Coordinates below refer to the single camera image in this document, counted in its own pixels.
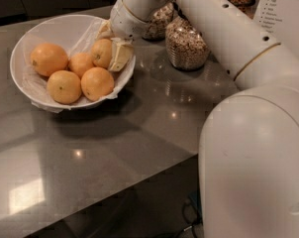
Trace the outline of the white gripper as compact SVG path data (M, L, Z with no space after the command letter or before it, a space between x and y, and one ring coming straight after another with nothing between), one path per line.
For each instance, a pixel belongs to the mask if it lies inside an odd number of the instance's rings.
M112 56L108 66L110 71L121 71L128 63L134 53L133 44L129 40L142 36L149 15L150 6L142 0L116 1L110 13L110 21L103 21L95 36L96 40L112 38Z

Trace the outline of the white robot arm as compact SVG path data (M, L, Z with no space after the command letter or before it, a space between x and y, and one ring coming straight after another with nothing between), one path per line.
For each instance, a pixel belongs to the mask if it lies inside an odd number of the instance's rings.
M117 0L110 22L136 39L169 0ZM299 238L299 59L228 0L173 0L239 93L203 125L205 238Z

